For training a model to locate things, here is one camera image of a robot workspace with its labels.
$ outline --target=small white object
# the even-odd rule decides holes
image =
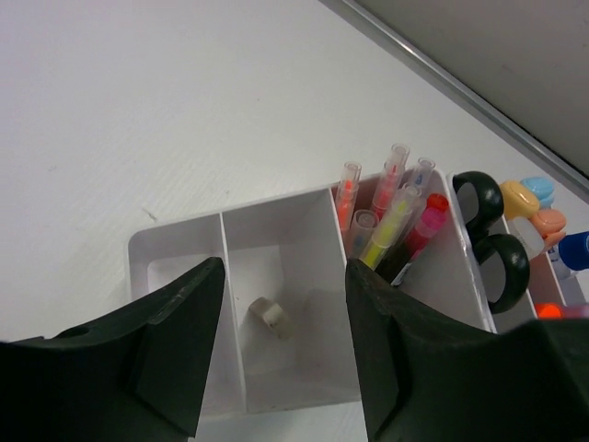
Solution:
[[[529,219],[516,216],[507,221],[509,233],[514,235],[524,246],[525,253],[529,260],[533,260],[544,249],[544,239],[537,232]]]
[[[263,320],[280,339],[290,339],[295,333],[293,322],[283,308],[275,302],[265,297],[259,297],[251,303],[249,310]]]

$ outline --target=eraser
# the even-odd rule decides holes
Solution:
[[[284,310],[275,302],[259,297],[249,306],[249,310],[264,321],[280,339],[289,339],[295,334],[295,326]]]

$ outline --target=scissors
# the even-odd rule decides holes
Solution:
[[[499,255],[505,269],[505,287],[496,301],[487,300],[491,313],[509,310],[524,295],[530,279],[530,263],[524,246],[509,234],[490,235],[489,229],[503,215],[503,197],[493,178],[476,170],[455,175],[452,185],[458,197],[468,237],[479,265],[493,254]]]

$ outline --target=organizer compartment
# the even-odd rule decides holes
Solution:
[[[248,411],[355,401],[345,260],[331,195],[302,193],[224,212]],[[248,310],[267,297],[295,326],[281,340]]]
[[[129,240],[129,282],[132,299],[169,284],[206,258],[224,258],[220,215],[151,227]],[[245,411],[243,374],[235,333],[235,314],[228,278],[213,354],[202,401],[203,418]]]

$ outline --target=white desk organizer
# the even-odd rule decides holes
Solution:
[[[377,179],[361,182],[356,209],[369,207]],[[493,320],[449,183],[451,177],[438,170],[432,175],[429,190],[448,198],[449,221],[411,267],[402,289],[447,316],[490,332],[534,317],[526,297],[521,308]],[[126,261],[132,299],[168,284],[207,257],[225,262],[203,419],[360,400],[334,186],[157,224],[130,238]],[[258,297],[283,307],[296,327],[293,338],[279,340],[253,317],[248,307]]]

